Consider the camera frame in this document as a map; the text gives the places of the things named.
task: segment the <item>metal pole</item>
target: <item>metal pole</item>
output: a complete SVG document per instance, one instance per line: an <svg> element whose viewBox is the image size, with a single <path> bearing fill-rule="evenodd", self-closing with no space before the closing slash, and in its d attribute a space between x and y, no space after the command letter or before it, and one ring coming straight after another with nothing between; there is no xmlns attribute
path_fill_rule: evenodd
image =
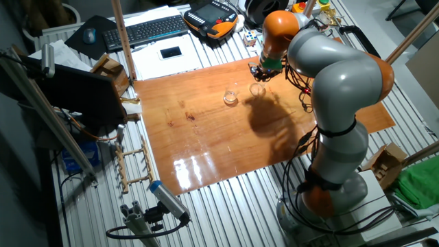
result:
<svg viewBox="0 0 439 247"><path fill-rule="evenodd" d="M122 49L125 54L126 64L131 80L136 80L136 69L134 68L134 61L132 60L130 41L126 32L125 23L123 22L123 14L120 0L111 0L112 10L115 13L115 20L119 36L121 37Z"/></svg>
<svg viewBox="0 0 439 247"><path fill-rule="evenodd" d="M11 49L8 51L8 55L20 60L15 51L12 51ZM49 101L44 96L43 92L40 90L35 81L29 79L22 66L16 62L6 58L1 58L0 65L12 78L24 96L26 96L27 100L29 100L36 112L41 116L41 118L43 118L44 122L54 132L63 146L65 146L67 151L70 152L75 161L78 162L78 165L81 167L82 171L84 171L86 175L94 178L96 175L95 170L91 166L79 145L76 143L75 139L73 139L69 131L65 128L64 124L62 124L60 118L55 114Z"/></svg>
<svg viewBox="0 0 439 247"><path fill-rule="evenodd" d="M303 10L303 14L306 17L311 17L311 13L313 12L314 5L316 4L317 0L308 0L307 5L305 6L305 9Z"/></svg>
<svg viewBox="0 0 439 247"><path fill-rule="evenodd" d="M425 18L410 32L403 42L385 60L392 64L411 45L439 15L439 2L430 10Z"/></svg>
<svg viewBox="0 0 439 247"><path fill-rule="evenodd" d="M439 141L436 141L435 143L427 146L426 148L418 151L417 153L405 158L403 161L403 166L406 167L408 165L411 165L415 163L416 161L419 161L427 156L430 156L436 152L439 152Z"/></svg>

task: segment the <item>keyboard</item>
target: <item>keyboard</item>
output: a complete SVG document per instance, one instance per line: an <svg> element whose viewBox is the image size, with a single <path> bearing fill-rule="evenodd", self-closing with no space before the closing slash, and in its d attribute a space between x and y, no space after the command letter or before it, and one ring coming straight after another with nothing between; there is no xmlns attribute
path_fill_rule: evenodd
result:
<svg viewBox="0 0 439 247"><path fill-rule="evenodd" d="M126 27L131 48L187 34L188 30L189 28L181 15L169 16ZM104 36L108 53L122 50L121 38L117 30L105 31L102 35Z"/></svg>

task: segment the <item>glass cup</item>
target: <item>glass cup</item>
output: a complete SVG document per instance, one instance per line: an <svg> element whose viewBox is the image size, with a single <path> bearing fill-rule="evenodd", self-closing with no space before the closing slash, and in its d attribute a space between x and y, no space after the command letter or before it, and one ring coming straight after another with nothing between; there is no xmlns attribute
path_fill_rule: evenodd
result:
<svg viewBox="0 0 439 247"><path fill-rule="evenodd" d="M223 100L226 104L233 104L238 100L239 85L237 82L230 83L226 87Z"/></svg>
<svg viewBox="0 0 439 247"><path fill-rule="evenodd" d="M255 82L249 86L250 93L255 96L264 96L266 82Z"/></svg>

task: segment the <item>wooden board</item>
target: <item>wooden board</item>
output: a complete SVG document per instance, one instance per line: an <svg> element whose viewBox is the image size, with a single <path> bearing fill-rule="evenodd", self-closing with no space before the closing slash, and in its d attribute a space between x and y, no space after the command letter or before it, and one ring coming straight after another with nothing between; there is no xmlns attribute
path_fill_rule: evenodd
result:
<svg viewBox="0 0 439 247"><path fill-rule="evenodd" d="M159 79L138 81L143 120L160 179L175 194L285 161L315 126L298 101L299 90L278 75L255 98L249 58ZM223 101L238 82L238 104ZM394 126L381 103L357 113L369 133Z"/></svg>

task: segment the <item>metal table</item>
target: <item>metal table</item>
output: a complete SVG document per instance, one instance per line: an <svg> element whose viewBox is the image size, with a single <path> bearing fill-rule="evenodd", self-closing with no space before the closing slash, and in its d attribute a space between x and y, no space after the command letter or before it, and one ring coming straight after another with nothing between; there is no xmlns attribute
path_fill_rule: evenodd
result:
<svg viewBox="0 0 439 247"><path fill-rule="evenodd" d="M342 24L356 24L340 0L332 0L332 6L342 16ZM182 12L188 9L187 5L180 7ZM36 40L35 47L39 50L44 43L60 39L66 41L79 27L80 25L70 25L45 30L43 35ZM249 51L244 47L241 36L237 33L234 33L228 40L211 44L214 48L201 43L193 34L190 35L202 67L258 56L261 50L258 42L256 51ZM339 36L339 34L333 30L332 36ZM362 49L354 36L349 35L344 38L344 42ZM90 66L97 62L75 50L73 52ZM127 68L122 52L111 54L110 57ZM124 97L135 97L134 89L130 87ZM396 126L369 135L370 146L366 160L382 145L390 142L396 143L410 155L436 141L436 138L426 131L422 117L397 83L383 103ZM125 134L122 143L125 152L141 148L141 134L149 145L143 120L128 122ZM115 131L102 130L103 137L115 135ZM56 186L63 243L65 246L142 246L139 240L108 239L105 231L116 226L123 226L119 209L121 205L131 205L132 201L138 200L142 208L146 209L155 207L157 200L147 191L148 181L130 185L130 192L123 195L117 172L114 141L99 142L99 148L102 165L95 168L98 186L91 186L84 175L77 175L74 179L67 181L62 190ZM128 179L146 175L142 153L127 156L125 162ZM304 179L302 169L310 164L309 157L297 158L294 164L289 182L292 188ZM59 185L68 173L62 168L60 159L53 163L51 168L54 184ZM278 197L281 195L280 183L283 168L284 164L278 163L179 195L182 203L191 212L192 223L176 233L159 237L161 245L295 246L295 243L292 243L280 228L276 218L275 210ZM153 170L159 178L154 162ZM163 220L165 230L176 227L177 223L171 215L166 215Z"/></svg>

